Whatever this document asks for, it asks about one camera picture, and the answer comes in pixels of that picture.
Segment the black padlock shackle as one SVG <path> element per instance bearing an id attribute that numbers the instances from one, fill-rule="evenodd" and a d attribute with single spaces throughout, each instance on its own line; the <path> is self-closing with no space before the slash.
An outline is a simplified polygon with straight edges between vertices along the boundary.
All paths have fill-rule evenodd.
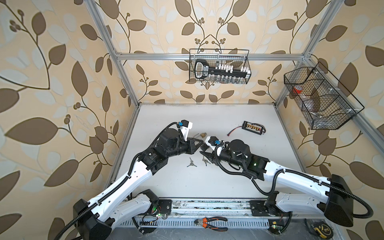
<path id="1" fill-rule="evenodd" d="M 210 147 L 207 145 L 207 144 L 203 144 L 200 149 L 201 151 L 205 152 L 206 150 L 208 150 Z"/>

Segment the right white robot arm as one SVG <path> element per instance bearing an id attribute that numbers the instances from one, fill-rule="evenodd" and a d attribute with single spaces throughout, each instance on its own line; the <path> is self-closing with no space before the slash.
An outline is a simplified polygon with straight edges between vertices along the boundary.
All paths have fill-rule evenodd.
<path id="1" fill-rule="evenodd" d="M 286 168 L 252 154 L 241 140 L 224 142 L 211 137 L 200 153 L 226 174 L 250 180 L 268 198 L 265 206 L 271 214 L 322 215 L 343 227 L 352 227 L 354 219 L 374 215 L 372 207 L 354 195 L 342 177 L 320 177 Z"/>

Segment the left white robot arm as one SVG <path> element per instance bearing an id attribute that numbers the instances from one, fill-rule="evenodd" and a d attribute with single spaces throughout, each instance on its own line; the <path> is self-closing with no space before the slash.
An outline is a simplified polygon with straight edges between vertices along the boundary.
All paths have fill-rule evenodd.
<path id="1" fill-rule="evenodd" d="M 124 200 L 144 181 L 167 165 L 169 158 L 181 154 L 193 155 L 203 144 L 202 140 L 190 138 L 193 124 L 187 120 L 165 127 L 150 146 L 136 154 L 129 170 L 107 189 L 89 201 L 83 199 L 73 207 L 74 218 L 55 236 L 61 239 L 72 226 L 80 240 L 105 240 L 119 220 L 133 218 L 153 208 L 156 196 L 152 191 L 139 194 L 136 198 Z"/>

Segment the black padlock keys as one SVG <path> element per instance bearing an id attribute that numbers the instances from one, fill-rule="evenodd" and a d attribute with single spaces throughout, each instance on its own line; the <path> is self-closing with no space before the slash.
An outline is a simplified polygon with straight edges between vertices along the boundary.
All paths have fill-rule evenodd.
<path id="1" fill-rule="evenodd" d="M 194 164 L 194 161 L 190 158 L 190 164 L 187 167 L 197 167 L 197 166 Z"/>

